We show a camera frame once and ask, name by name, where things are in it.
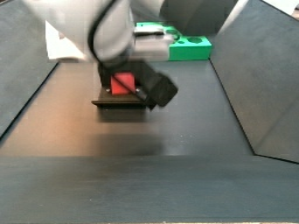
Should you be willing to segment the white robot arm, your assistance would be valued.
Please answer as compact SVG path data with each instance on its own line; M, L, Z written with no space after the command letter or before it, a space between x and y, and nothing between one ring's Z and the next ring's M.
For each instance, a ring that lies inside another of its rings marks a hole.
M128 61L169 59L172 36L139 28L135 14L161 16L165 0L21 0L80 52L79 58L117 67Z

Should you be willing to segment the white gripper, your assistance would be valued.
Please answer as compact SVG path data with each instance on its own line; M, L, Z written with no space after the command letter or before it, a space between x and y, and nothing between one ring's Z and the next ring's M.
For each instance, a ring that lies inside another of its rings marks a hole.
M169 45L173 42L173 35L168 34L163 27L137 26L133 34L131 60L165 61L169 59Z

